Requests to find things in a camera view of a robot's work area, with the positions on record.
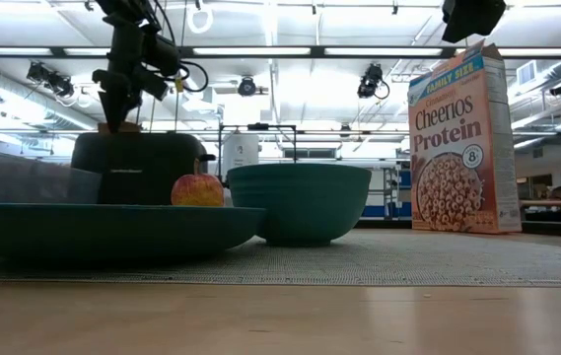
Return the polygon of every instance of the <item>large plate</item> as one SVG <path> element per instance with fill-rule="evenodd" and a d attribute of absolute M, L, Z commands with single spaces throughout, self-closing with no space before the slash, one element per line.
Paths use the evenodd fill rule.
<path fill-rule="evenodd" d="M 162 259 L 212 254 L 249 240 L 263 209 L 0 204 L 0 257 Z"/>

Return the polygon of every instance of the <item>wooden table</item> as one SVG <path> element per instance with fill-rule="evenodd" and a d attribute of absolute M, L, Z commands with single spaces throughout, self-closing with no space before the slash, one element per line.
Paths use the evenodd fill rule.
<path fill-rule="evenodd" d="M 561 289 L 0 284 L 0 355 L 561 354 Z"/>

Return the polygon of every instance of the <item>cheerios protein box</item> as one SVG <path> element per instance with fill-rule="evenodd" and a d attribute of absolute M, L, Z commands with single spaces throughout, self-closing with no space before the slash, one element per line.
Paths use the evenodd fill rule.
<path fill-rule="evenodd" d="M 519 232 L 504 62 L 480 42 L 413 80 L 409 133 L 414 229 Z"/>

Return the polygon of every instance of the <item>red apple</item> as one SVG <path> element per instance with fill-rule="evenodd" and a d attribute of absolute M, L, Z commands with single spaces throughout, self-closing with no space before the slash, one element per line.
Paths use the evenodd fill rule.
<path fill-rule="evenodd" d="M 211 175 L 180 177 L 173 186 L 171 203 L 176 206 L 223 206 L 223 185 Z"/>

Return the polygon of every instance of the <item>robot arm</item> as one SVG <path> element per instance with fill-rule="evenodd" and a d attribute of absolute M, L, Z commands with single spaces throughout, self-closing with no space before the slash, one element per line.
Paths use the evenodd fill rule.
<path fill-rule="evenodd" d="M 111 51 L 106 70 L 98 69 L 92 80 L 100 92 L 110 132 L 117 132 L 128 113 L 142 103 L 142 91 L 162 100 L 179 70 L 187 69 L 179 59 L 175 44 L 158 35 L 162 30 L 148 0 L 97 0 L 113 26 Z M 158 68 L 159 74 L 142 64 Z"/>

